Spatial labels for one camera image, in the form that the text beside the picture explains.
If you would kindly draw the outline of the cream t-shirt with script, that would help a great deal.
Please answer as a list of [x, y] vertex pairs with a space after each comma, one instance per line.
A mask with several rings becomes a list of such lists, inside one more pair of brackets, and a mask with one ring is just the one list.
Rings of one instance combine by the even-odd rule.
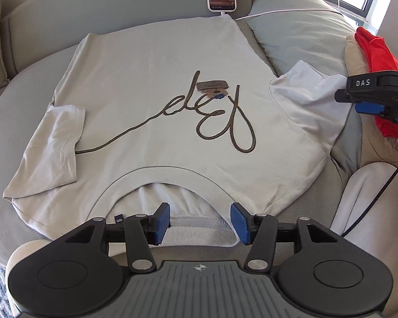
[[167, 200], [166, 245], [234, 245], [232, 203], [277, 215], [315, 182], [351, 109], [334, 99], [345, 84], [303, 61], [275, 76], [229, 16], [88, 34], [3, 197], [53, 240]]

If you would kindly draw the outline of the grey pillow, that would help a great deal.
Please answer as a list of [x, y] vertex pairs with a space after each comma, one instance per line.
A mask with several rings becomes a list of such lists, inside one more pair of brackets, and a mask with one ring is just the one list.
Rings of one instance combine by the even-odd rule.
[[276, 76], [299, 60], [328, 76], [347, 76], [344, 51], [353, 29], [323, 0], [254, 0], [250, 14], [238, 26]]

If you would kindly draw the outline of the white trousers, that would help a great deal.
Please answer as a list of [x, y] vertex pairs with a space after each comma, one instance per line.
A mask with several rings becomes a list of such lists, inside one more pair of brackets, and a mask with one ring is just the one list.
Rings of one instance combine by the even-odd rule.
[[346, 239], [381, 260], [393, 274], [393, 291], [383, 312], [385, 317], [398, 317], [398, 174], [380, 197], [377, 194], [395, 170], [393, 165], [379, 162], [356, 171], [331, 224], [331, 230], [341, 235], [377, 200]]

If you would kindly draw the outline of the brown hang tag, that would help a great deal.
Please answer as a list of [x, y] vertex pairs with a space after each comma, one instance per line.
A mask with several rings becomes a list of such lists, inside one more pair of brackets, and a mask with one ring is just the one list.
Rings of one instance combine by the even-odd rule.
[[196, 83], [197, 90], [211, 99], [222, 99], [228, 95], [226, 81], [203, 81]]

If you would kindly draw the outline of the grey sofa back cushion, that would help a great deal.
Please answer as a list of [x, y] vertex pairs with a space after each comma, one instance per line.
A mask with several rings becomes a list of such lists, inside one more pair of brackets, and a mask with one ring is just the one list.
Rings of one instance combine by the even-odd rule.
[[89, 33], [211, 15], [207, 0], [2, 0], [2, 6], [1, 42], [10, 77]]

